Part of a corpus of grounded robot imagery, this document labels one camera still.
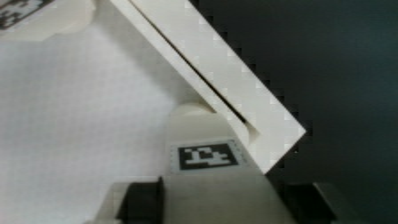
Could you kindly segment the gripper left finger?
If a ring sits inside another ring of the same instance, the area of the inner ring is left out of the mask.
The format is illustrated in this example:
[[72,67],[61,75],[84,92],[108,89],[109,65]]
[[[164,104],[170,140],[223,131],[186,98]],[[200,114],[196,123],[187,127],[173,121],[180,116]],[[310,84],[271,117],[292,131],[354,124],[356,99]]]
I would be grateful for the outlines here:
[[163,208],[161,177],[113,183],[86,224],[163,224]]

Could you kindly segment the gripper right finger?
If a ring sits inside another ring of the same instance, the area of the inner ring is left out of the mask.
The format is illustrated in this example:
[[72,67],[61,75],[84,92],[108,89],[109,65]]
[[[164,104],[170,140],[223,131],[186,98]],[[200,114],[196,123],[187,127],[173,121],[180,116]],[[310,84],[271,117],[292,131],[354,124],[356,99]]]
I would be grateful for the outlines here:
[[362,219],[330,183],[289,183],[282,201],[298,224],[362,224]]

